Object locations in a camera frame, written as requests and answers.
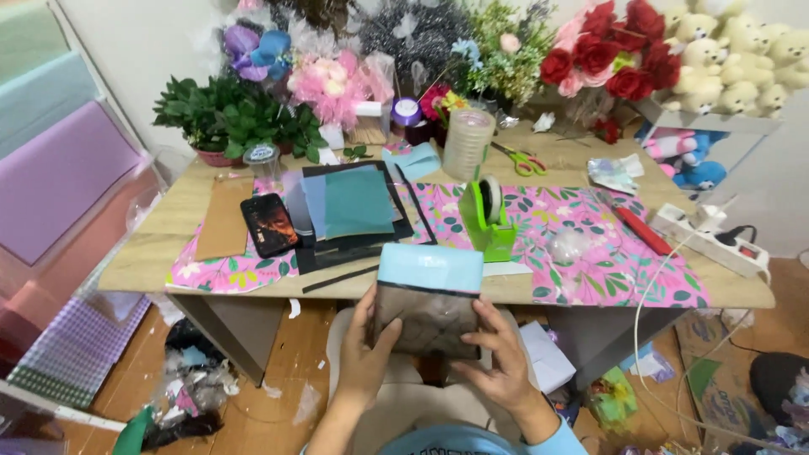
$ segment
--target green scissors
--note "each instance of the green scissors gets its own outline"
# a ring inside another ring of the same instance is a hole
[[[492,142],[492,146],[508,156],[511,161],[514,161],[514,170],[518,175],[523,177],[530,177],[534,174],[544,176],[548,174],[548,168],[538,159],[533,156],[516,151],[511,147],[504,147],[498,143]]]

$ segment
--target tape dispenser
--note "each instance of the tape dispenser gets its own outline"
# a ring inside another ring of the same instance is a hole
[[[500,183],[492,175],[466,185],[458,203],[461,219],[483,262],[507,262],[517,240],[517,227],[508,222]]]

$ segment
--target smartphone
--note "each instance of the smartphone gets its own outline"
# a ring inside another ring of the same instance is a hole
[[[284,253],[298,243],[298,234],[292,228],[281,196],[271,193],[250,198],[242,201],[241,209],[256,252],[262,259]]]

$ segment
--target pink floral paper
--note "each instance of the pink floral paper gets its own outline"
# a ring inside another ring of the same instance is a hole
[[[425,217],[441,245],[470,249],[469,237],[458,212],[460,185],[415,184]],[[519,228],[511,260],[534,270],[534,301],[544,304],[637,306],[660,257],[616,220],[596,194],[609,193],[636,215],[646,208],[636,199],[606,189],[504,186],[506,213]],[[403,199],[407,191],[400,189]],[[592,248],[573,263],[554,262],[545,250],[549,239],[562,229],[590,237]],[[416,239],[426,238],[419,221]],[[708,295],[700,279],[682,257],[671,259],[652,284],[644,306],[705,308]]]
[[[254,195],[270,192],[279,193],[284,198],[281,183],[265,185],[260,179],[256,179]],[[239,294],[275,283],[285,276],[298,274],[294,250],[261,259],[249,234],[244,255],[195,262],[194,253],[197,251],[197,238],[201,229],[202,223],[194,231],[194,238],[185,245],[174,262],[166,277],[166,286],[197,289],[212,294]]]

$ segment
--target person's right hand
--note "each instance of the person's right hand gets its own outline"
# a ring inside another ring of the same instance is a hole
[[[505,408],[529,444],[547,440],[559,428],[559,418],[542,393],[528,380],[528,362],[511,325],[488,299],[472,303],[486,333],[461,335],[468,343],[492,351],[492,369],[483,371],[478,363],[453,362],[465,376],[493,402]]]

